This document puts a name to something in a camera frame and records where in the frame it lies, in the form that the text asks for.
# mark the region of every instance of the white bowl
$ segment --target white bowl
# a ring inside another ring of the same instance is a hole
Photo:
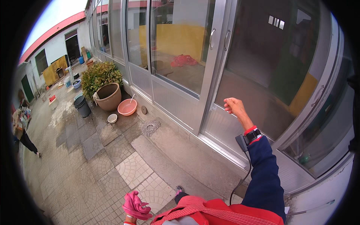
[[[115,123],[117,120],[117,115],[116,114],[111,114],[109,117],[108,117],[108,122],[109,123]]]

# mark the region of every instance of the person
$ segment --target person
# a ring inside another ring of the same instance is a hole
[[[206,201],[200,197],[184,192],[179,185],[176,188],[175,202],[172,210],[156,216],[153,225],[212,225],[212,224],[278,224],[286,221],[284,212],[284,190],[278,177],[279,167],[276,157],[267,138],[256,131],[247,115],[241,100],[226,98],[225,110],[237,116],[244,128],[244,135],[256,134],[248,145],[253,170],[245,197],[241,204],[227,206],[221,199]],[[137,219],[147,220],[150,207],[142,203],[133,191],[125,195],[123,209],[126,213],[124,224],[136,224]]]
[[[25,132],[25,125],[21,121],[21,110],[17,109],[13,113],[12,123],[13,123],[13,135],[30,151],[35,153],[39,158],[41,157],[40,152],[37,151],[35,145],[30,141],[29,136]]]

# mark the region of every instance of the pink plastic basin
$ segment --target pink plastic basin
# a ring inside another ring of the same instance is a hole
[[[119,106],[117,107],[117,111],[124,116],[129,116],[131,114],[133,114],[136,110],[136,106],[138,105],[138,103],[136,102],[135,99],[133,99],[130,103],[131,99],[125,99],[124,101],[122,101]]]

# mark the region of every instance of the concrete step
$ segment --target concrete step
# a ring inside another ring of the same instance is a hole
[[[145,162],[173,188],[182,185],[189,194],[228,199],[241,177],[160,118],[156,119],[161,127],[150,138],[141,136],[132,143]]]

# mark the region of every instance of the building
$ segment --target building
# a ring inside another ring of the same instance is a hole
[[[66,56],[68,65],[74,66],[81,56],[81,47],[91,49],[89,25],[85,12],[77,13],[40,36],[21,56],[15,84],[13,104],[19,107],[18,90],[24,92],[26,100],[31,102],[46,87],[42,72],[54,61]]]
[[[321,2],[89,0],[73,23],[20,60],[21,76],[33,74],[33,93],[44,83],[36,57],[50,65],[66,54],[76,27],[79,45],[113,61],[139,104],[244,177],[249,162],[235,140],[244,131],[223,107],[225,98],[241,99],[271,143],[295,209],[336,200],[321,217],[307,213],[294,224],[321,224],[332,214],[353,159],[354,90],[346,78],[354,70],[344,34]],[[62,46],[59,55],[49,55],[51,43]]]

